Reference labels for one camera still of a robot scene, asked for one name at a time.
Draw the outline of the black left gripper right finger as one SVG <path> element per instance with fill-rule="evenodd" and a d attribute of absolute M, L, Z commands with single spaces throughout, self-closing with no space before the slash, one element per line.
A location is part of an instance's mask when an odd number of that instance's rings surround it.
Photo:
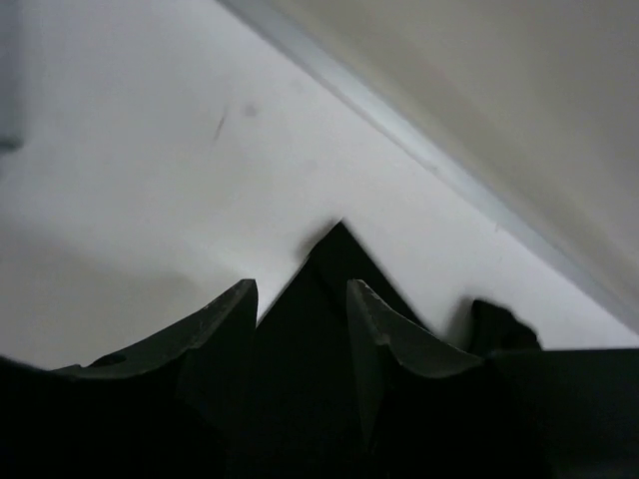
<path fill-rule="evenodd" d="M 478 448 L 482 359 L 413 323 L 359 279 L 346 287 L 346 316 L 365 447 Z"/>

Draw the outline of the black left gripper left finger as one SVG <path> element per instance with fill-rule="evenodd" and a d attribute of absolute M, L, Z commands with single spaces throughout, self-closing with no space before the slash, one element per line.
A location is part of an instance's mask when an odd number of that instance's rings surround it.
<path fill-rule="evenodd" d="M 139 342 L 56 371 L 54 428 L 229 448 L 242 416 L 257 306 L 256 282 L 242 279 Z"/>

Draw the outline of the black tank top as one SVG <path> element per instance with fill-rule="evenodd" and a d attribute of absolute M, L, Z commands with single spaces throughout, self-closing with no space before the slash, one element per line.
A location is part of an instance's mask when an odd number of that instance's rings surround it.
<path fill-rule="evenodd" d="M 261 342 L 283 341 L 306 327 L 345 326 L 346 284 L 362 279 L 411 323 L 429 329 L 384 274 L 346 223 L 320 234 L 294 278 L 258 326 Z M 539 350 L 536 331 L 508 308 L 484 298 L 462 301 L 461 325 L 467 330 L 460 348 L 478 356 L 498 351 Z"/>

